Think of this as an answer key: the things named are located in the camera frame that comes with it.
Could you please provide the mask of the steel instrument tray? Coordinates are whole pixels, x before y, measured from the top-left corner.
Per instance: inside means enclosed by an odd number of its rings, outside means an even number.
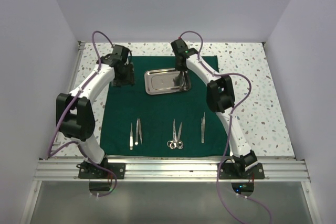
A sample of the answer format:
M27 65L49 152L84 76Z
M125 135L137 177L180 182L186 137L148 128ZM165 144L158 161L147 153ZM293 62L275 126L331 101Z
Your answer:
M146 71L144 83L146 93L149 95L185 92L191 89L188 72L174 68Z

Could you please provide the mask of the green surgical cloth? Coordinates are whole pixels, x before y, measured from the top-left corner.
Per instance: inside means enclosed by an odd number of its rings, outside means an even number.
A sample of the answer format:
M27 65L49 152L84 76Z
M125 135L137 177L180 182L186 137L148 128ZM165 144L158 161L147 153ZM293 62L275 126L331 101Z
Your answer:
M227 134L207 106L206 85L190 72L186 92L149 95L144 74L148 70L173 68L174 57L133 58L135 84L109 87L100 134L100 147L107 155L149 157L221 156ZM205 112L205 143L201 143L201 118ZM137 118L141 119L143 144L135 146ZM133 150L129 148L133 123Z

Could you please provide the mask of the steel scalpel handle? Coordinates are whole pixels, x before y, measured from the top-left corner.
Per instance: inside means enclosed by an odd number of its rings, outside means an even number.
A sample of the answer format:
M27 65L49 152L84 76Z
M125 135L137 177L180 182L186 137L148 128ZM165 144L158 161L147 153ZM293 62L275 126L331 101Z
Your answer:
M204 144L205 143L205 112L203 113L203 120L204 120L204 137L201 139L201 143Z
M203 118L201 119L201 138L204 137L204 120Z

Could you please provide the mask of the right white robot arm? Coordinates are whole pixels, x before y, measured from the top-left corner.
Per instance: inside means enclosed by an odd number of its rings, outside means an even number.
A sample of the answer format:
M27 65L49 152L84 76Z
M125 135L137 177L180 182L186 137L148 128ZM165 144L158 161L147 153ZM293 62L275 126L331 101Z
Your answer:
M233 113L249 97L251 81L241 73L220 74L203 60L199 51L189 48L182 38L171 42L171 47L175 55L175 68L181 72L194 72L206 84L207 106L216 113L227 133L226 148L232 152L232 170L236 176L246 178L258 165L258 160ZM231 76L241 77L248 83L248 92L238 103L235 102Z

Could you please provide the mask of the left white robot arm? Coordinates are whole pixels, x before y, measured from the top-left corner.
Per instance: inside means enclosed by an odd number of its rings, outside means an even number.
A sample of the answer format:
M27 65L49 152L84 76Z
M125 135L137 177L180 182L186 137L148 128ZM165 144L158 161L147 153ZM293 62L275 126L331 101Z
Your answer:
M129 48L115 45L112 53L98 57L93 71L69 93L60 93L56 99L56 131L71 139L92 165L90 171L104 178L109 165L103 161L105 152L94 136L96 127L92 105L101 91L114 87L134 85L134 66Z

